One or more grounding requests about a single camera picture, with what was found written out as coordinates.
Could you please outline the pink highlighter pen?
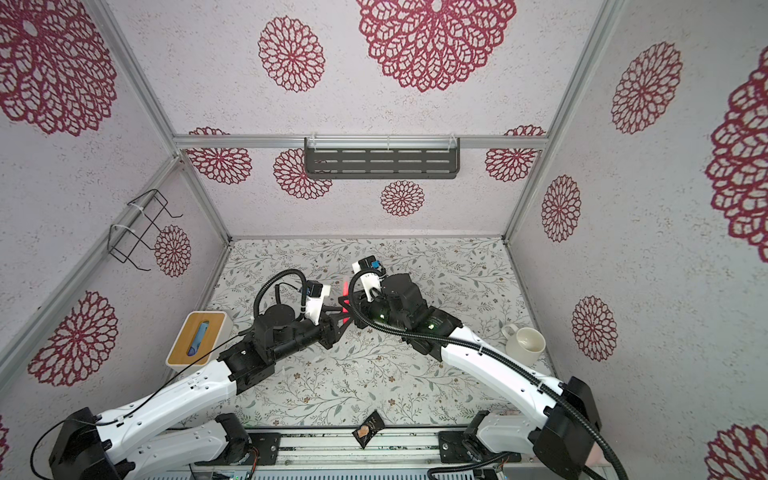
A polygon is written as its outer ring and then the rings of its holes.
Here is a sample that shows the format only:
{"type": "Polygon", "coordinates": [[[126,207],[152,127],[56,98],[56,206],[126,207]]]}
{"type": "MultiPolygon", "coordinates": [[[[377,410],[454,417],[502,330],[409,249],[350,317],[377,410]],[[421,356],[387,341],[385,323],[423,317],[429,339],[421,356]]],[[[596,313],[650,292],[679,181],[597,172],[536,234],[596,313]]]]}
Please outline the pink highlighter pen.
{"type": "Polygon", "coordinates": [[[350,280],[345,278],[343,282],[342,296],[339,298],[340,305],[342,307],[342,313],[345,315],[350,314],[350,280]]]}

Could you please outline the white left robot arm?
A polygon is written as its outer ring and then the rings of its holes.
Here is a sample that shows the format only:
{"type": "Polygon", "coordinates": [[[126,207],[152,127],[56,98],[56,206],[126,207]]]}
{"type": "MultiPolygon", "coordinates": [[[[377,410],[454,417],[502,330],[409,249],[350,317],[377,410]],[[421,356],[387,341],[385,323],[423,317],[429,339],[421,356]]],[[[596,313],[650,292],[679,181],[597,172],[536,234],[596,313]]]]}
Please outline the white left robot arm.
{"type": "Polygon", "coordinates": [[[142,479],[180,465],[247,458],[251,437],[233,413],[199,427],[173,427],[261,383],[288,356],[315,343],[332,348],[348,326],[349,314],[339,306],[321,307],[317,321],[295,318],[288,305],[269,307],[189,376],[116,409],[94,414],[83,408],[69,415],[49,456],[53,478],[142,479]]]}

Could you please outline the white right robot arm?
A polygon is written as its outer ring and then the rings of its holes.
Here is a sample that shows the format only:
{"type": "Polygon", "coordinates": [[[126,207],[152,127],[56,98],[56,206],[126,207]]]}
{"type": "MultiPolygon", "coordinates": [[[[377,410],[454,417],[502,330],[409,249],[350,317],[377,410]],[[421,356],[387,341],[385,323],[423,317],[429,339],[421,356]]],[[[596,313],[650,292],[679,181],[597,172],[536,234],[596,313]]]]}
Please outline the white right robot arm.
{"type": "Polygon", "coordinates": [[[356,324],[399,337],[419,353],[464,371],[518,410],[510,419],[488,412],[470,429],[493,460],[529,455],[562,479],[595,479],[587,460],[599,449],[616,476],[627,478],[601,433],[586,383],[576,377],[562,382],[492,347],[460,319],[428,305],[409,275],[364,269],[353,275],[338,302],[356,324]]]}

